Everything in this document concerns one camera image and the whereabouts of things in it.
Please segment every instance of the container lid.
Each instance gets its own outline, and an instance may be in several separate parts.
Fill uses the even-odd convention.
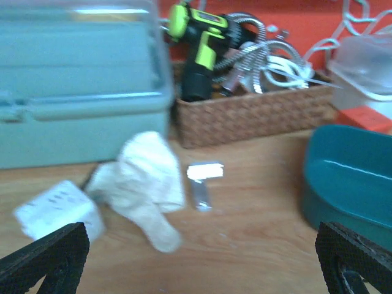
[[[369,93],[392,95],[392,35],[343,39],[328,69]]]
[[[29,3],[0,4],[0,91],[17,103],[173,95],[154,1]]]

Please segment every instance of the red background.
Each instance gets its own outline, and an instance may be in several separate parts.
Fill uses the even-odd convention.
[[[167,17],[170,7],[178,0],[160,0],[161,17]],[[287,39],[304,55],[316,42],[331,37],[342,20],[343,0],[207,0],[206,12],[232,13],[249,12],[259,17],[266,26],[275,25],[279,29],[287,29],[290,33]],[[391,0],[369,1],[370,17],[392,9]],[[197,8],[198,0],[191,2]],[[362,6],[351,0],[350,11],[355,17],[362,16]],[[387,15],[376,26],[375,31],[392,23],[392,14]],[[368,24],[353,24],[358,32],[362,32]],[[341,36],[350,36],[346,30]],[[186,47],[178,45],[171,49],[173,60],[183,59]],[[315,69],[324,66],[323,52],[313,54],[309,60]]]

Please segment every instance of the transparent plastic box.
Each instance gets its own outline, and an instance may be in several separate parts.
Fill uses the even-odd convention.
[[[155,1],[0,1],[0,51],[0,168],[111,160],[138,132],[168,132]]]
[[[392,35],[353,36],[342,40],[328,63],[339,109],[367,105],[392,118]]]

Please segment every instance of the wooden surface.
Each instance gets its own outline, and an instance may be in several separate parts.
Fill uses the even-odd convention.
[[[169,214],[184,244],[165,255],[134,224],[103,208],[108,230],[91,246],[78,293],[328,293],[315,253],[317,233],[298,207],[308,135],[198,150],[172,140],[183,168],[200,160],[225,164],[225,177],[208,183],[213,212],[198,213],[189,201],[185,211]],[[0,171],[0,257],[31,242],[12,216],[16,206],[63,179],[82,184],[94,167]]]

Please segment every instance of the crumpled white cloth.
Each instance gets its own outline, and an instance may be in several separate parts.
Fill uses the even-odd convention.
[[[98,166],[85,192],[137,224],[157,250],[171,253],[181,235],[163,213],[186,205],[181,168],[157,132],[143,132],[129,140],[115,162]]]

